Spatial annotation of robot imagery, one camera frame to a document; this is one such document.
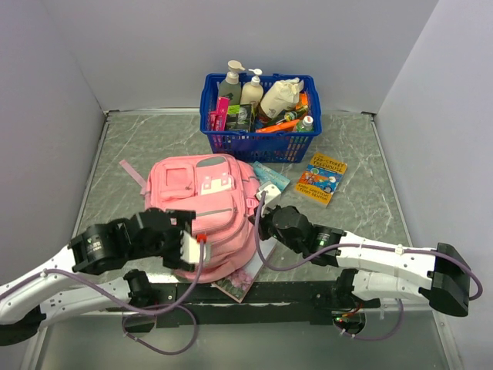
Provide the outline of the pink student backpack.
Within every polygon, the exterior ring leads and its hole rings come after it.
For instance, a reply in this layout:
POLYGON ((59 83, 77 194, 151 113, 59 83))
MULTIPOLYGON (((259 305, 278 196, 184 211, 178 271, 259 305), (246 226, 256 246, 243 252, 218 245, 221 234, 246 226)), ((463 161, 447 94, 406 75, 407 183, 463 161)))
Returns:
POLYGON ((177 270, 177 275, 213 283, 251 260, 256 247, 249 218, 260 187, 251 165, 227 154, 173 156, 142 177, 126 160, 119 164, 140 185, 146 208, 195 212, 192 234, 206 236, 210 255, 201 274, 177 270))

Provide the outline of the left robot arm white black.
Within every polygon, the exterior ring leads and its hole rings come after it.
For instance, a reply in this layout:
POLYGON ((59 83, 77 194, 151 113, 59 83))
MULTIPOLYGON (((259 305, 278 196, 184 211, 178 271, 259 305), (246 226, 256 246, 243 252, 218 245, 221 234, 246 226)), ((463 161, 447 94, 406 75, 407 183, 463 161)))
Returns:
POLYGON ((206 237, 194 235, 196 214, 150 208, 130 218, 94 224, 55 256, 1 286, 1 344, 16 345, 57 321, 108 308, 156 317, 173 310, 157 304, 144 271, 96 284, 91 277, 122 269, 128 262, 158 257, 169 269, 200 274, 210 255, 206 237))

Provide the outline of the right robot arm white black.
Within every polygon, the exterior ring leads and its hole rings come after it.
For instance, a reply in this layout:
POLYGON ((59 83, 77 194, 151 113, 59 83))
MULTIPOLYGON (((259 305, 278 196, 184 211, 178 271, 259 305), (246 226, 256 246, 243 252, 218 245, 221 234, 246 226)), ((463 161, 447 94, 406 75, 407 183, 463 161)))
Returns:
POLYGON ((302 264, 339 267, 346 278, 336 289, 345 307, 359 301, 426 301, 444 315, 468 315, 471 268, 446 243, 412 248, 359 237, 349 231, 312 224, 296 207, 262 211, 249 217, 257 243, 274 238, 302 255, 302 264))

